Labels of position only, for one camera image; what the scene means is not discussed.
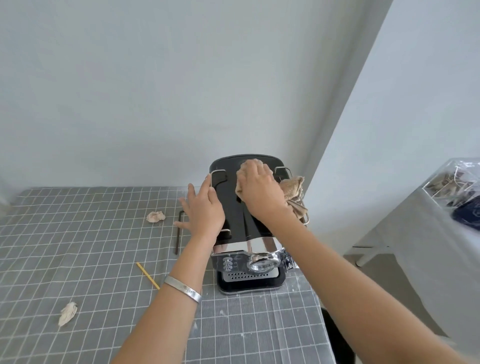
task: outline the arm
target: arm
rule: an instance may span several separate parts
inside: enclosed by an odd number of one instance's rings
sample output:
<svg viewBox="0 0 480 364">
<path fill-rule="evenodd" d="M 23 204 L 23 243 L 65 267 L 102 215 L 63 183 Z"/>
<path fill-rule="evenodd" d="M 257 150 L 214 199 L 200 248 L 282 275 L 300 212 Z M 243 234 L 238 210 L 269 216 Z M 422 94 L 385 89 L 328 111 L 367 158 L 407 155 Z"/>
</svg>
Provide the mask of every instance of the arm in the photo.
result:
<svg viewBox="0 0 480 364">
<path fill-rule="evenodd" d="M 321 244 L 285 205 L 268 167 L 249 164 L 238 179 L 249 211 L 293 256 L 365 364 L 465 363 L 395 298 Z"/>
<path fill-rule="evenodd" d="M 189 229 L 192 238 L 170 275 L 197 292 L 202 290 L 205 268 L 225 221 L 215 190 L 209 187 L 210 178 L 208 175 L 197 196 L 193 185 L 189 184 L 189 204 L 185 199 L 180 201 L 190 222 L 175 223 Z M 192 298 L 163 284 L 112 363 L 180 363 L 196 308 L 197 302 Z"/>
</svg>

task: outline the person's left hand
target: person's left hand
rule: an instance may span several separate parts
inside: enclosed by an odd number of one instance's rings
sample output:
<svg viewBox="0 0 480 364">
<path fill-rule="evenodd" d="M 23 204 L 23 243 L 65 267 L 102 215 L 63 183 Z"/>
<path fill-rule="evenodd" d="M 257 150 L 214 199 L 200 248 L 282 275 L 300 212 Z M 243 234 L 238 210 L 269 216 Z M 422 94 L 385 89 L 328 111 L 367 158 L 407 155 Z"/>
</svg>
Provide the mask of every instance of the person's left hand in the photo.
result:
<svg viewBox="0 0 480 364">
<path fill-rule="evenodd" d="M 215 189 L 210 187 L 211 179 L 212 175 L 207 174 L 197 195 L 195 194 L 195 188 L 189 183 L 188 202 L 183 197 L 179 200 L 190 221 L 174 221 L 173 224 L 181 229 L 190 230 L 192 238 L 204 238 L 210 241 L 213 246 L 225 222 L 225 213 Z"/>
</svg>

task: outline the espresso machine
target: espresso machine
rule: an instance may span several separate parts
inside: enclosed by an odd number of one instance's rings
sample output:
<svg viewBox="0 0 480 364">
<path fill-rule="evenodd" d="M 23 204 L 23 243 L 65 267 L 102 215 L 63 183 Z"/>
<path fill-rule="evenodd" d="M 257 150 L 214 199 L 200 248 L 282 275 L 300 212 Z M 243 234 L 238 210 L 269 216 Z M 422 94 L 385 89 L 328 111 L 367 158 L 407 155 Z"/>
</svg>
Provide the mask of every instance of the espresso machine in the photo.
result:
<svg viewBox="0 0 480 364">
<path fill-rule="evenodd" d="M 285 272 L 297 267 L 275 236 L 248 212 L 235 194 L 237 171 L 248 159 L 259 159 L 273 171 L 277 182 L 291 178 L 290 170 L 272 156 L 236 155 L 210 166 L 212 186 L 225 211 L 225 224 L 211 253 L 219 289 L 225 294 L 278 289 Z M 308 224 L 308 214 L 301 221 Z"/>
</svg>

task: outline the silver cuff bangle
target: silver cuff bangle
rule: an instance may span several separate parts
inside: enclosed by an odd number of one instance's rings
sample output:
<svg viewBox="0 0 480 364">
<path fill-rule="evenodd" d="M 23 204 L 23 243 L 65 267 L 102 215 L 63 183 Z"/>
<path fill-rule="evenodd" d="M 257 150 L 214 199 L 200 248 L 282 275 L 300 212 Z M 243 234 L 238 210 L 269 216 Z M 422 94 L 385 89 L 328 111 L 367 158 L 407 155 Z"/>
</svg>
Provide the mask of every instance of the silver cuff bangle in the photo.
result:
<svg viewBox="0 0 480 364">
<path fill-rule="evenodd" d="M 186 284 L 183 284 L 178 279 L 175 279 L 171 276 L 166 276 L 164 283 L 168 284 L 169 286 L 179 290 L 180 292 L 189 296 L 192 300 L 199 303 L 202 299 L 202 296 L 194 289 L 190 288 Z"/>
</svg>

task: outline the yellow pencil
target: yellow pencil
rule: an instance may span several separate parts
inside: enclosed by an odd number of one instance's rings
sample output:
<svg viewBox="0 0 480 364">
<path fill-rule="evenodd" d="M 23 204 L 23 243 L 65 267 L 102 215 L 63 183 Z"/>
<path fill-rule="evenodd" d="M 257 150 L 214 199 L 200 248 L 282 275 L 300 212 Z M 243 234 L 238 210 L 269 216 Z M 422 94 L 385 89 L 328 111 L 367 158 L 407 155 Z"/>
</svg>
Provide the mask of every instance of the yellow pencil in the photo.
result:
<svg viewBox="0 0 480 364">
<path fill-rule="evenodd" d="M 153 280 L 152 277 L 150 277 L 150 274 L 147 273 L 147 271 L 142 267 L 142 265 L 137 262 L 137 265 L 138 267 L 142 270 L 142 272 L 147 276 L 147 278 L 150 280 L 150 282 L 152 282 L 152 284 L 156 287 L 156 289 L 160 289 L 160 287 L 158 286 L 158 284 Z"/>
</svg>

